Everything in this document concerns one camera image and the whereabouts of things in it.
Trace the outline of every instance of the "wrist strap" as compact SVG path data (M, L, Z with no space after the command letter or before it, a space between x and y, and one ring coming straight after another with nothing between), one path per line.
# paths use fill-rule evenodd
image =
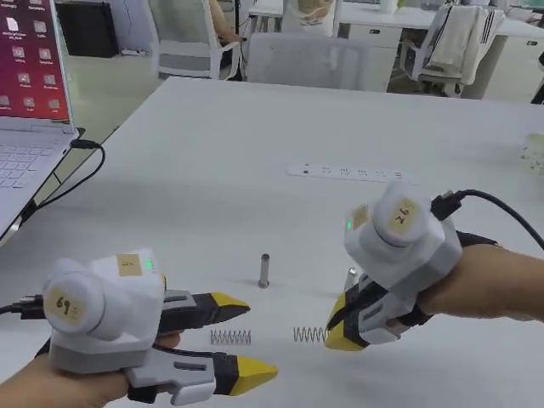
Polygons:
M471 247L472 245L494 245L498 246L499 244L496 241L485 238L484 236L469 234L468 232L457 231L457 237L459 242L461 242L461 247ZM397 320L401 325L404 326L421 326L428 322L428 320L433 317L429 314L424 314L419 306L416 303L414 309L409 314L404 314L400 316Z

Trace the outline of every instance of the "metal spring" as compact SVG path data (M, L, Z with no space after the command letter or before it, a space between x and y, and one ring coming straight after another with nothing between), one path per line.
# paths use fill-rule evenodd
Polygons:
M251 330L211 330L211 344L246 344L252 343Z
M329 331L323 327L293 327L292 336L295 343L323 343Z

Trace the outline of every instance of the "handwritten sticker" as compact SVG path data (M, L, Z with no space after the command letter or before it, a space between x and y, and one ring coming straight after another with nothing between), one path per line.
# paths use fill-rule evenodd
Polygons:
M357 230L368 219L366 205L355 209L353 212L353 216L354 216L354 230Z
M397 234L404 234L414 224L418 212L419 206L414 201L403 198L397 203L393 216L389 219L389 228Z
M43 307L66 324L78 326L85 313L85 304L62 289L54 287L43 302Z
M117 268L119 269L119 276L141 276L144 274L137 253L117 255Z

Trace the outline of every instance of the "laptop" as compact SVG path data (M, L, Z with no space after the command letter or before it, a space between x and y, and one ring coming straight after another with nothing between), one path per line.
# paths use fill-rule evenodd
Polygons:
M77 139L54 0L0 0L0 241Z

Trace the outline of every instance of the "metal pin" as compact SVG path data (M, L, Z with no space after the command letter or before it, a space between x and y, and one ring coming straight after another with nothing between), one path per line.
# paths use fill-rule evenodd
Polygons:
M269 266L270 266L270 255L264 253L261 257L261 275L258 280L258 287L261 289L266 289L269 287Z
M358 280L359 280L359 278L357 276L357 269L349 268L348 269L348 277L346 278L346 283L343 286L343 290L346 292L351 287L357 285Z

